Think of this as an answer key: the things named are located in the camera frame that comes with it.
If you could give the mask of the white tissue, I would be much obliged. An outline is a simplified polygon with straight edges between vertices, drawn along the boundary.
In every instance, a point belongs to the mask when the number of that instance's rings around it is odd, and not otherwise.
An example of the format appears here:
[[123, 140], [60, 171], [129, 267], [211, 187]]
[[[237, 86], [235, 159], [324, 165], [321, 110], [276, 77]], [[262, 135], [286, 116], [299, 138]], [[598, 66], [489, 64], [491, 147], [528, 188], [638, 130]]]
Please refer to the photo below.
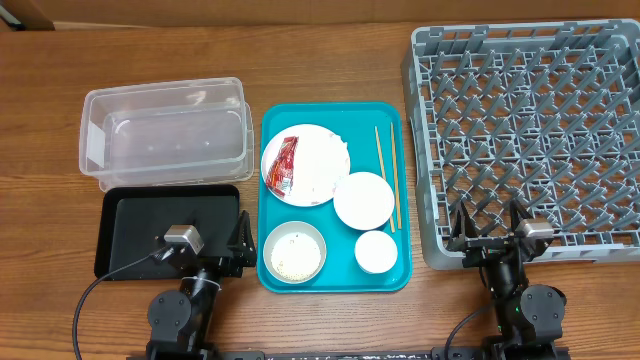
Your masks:
[[343, 141], [343, 139], [335, 133], [331, 133], [328, 135], [327, 144], [332, 151], [346, 151], [347, 143]]

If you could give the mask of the white cup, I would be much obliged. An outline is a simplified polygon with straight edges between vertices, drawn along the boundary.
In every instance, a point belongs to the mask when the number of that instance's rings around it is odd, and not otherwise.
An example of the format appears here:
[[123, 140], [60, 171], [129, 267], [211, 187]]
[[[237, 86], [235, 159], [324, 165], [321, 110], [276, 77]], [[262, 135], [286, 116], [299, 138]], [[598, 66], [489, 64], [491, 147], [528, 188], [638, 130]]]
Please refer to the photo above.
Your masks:
[[372, 230], [356, 241], [354, 254], [359, 267], [369, 274], [382, 274], [391, 270], [398, 259], [398, 248], [387, 233]]

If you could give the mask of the white rice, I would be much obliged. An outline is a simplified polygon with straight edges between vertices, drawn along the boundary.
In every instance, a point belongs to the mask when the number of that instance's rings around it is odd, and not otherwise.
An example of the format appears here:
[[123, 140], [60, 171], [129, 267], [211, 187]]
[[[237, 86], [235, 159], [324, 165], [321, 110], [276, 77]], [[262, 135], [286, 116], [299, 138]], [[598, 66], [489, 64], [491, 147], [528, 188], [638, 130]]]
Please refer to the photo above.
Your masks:
[[316, 272], [321, 260], [321, 249], [311, 236], [291, 233], [275, 243], [269, 263], [284, 280], [302, 282]]

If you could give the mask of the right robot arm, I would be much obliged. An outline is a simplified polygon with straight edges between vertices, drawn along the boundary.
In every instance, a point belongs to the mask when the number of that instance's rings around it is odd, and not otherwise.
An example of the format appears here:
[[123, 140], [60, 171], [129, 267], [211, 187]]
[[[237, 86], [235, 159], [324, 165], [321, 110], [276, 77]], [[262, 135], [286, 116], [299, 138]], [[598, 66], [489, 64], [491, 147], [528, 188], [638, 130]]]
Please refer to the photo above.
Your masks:
[[[461, 320], [449, 334], [444, 359], [566, 360], [569, 350], [555, 341], [563, 335], [566, 295], [556, 287], [531, 285], [525, 264], [543, 255], [554, 240], [548, 220], [529, 213], [514, 199], [509, 203], [511, 230], [504, 237], [486, 237], [465, 205], [456, 205], [454, 227], [447, 244], [464, 254], [462, 265], [479, 270], [491, 302]], [[478, 348], [454, 350], [455, 335], [477, 316], [493, 310], [499, 334]]]

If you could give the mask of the grey bowl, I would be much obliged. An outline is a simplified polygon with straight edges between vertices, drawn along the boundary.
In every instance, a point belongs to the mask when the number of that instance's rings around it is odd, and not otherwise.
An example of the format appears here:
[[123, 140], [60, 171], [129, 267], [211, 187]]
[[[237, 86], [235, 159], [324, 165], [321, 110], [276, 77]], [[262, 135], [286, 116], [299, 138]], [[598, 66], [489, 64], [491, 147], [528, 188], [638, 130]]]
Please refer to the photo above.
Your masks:
[[267, 236], [262, 257], [268, 273], [288, 285], [311, 281], [322, 270], [327, 247], [323, 235], [311, 224], [289, 221]]

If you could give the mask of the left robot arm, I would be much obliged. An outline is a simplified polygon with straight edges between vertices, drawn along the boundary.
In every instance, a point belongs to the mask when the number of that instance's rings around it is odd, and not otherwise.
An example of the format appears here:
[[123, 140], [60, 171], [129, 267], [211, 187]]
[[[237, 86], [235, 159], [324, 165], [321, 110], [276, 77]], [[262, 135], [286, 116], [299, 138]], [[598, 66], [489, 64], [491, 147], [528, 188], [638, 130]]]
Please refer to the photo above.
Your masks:
[[222, 280], [240, 278], [244, 269], [256, 265], [249, 213], [240, 214], [224, 243], [228, 256], [206, 255], [204, 240], [193, 225], [173, 225], [163, 240], [164, 247], [152, 259], [169, 263], [178, 271], [181, 283], [177, 290], [159, 294], [149, 305], [151, 336], [145, 357], [220, 359], [217, 347], [206, 338]]

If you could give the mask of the red snack wrapper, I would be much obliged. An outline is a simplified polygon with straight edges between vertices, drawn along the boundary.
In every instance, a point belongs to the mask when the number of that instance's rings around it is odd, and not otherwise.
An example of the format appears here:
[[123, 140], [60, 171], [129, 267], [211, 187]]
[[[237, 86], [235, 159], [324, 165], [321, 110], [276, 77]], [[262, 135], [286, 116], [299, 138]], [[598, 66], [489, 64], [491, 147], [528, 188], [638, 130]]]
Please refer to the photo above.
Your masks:
[[287, 196], [293, 187], [294, 160], [298, 142], [297, 136], [286, 137], [267, 172], [266, 186], [280, 198]]

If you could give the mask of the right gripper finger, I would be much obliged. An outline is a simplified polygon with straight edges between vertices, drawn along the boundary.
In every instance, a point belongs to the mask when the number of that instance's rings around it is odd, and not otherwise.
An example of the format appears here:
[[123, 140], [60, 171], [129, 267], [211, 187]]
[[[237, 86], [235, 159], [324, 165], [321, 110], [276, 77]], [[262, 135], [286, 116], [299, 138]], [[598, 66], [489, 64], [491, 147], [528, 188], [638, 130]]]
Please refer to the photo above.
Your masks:
[[454, 211], [454, 224], [450, 239], [447, 243], [448, 250], [464, 250], [465, 243], [476, 238], [476, 226], [469, 215], [465, 204], [460, 201]]
[[517, 198], [512, 198], [510, 200], [509, 214], [511, 218], [511, 231], [517, 237], [525, 237], [525, 226], [528, 224], [528, 220], [532, 219], [533, 216]]

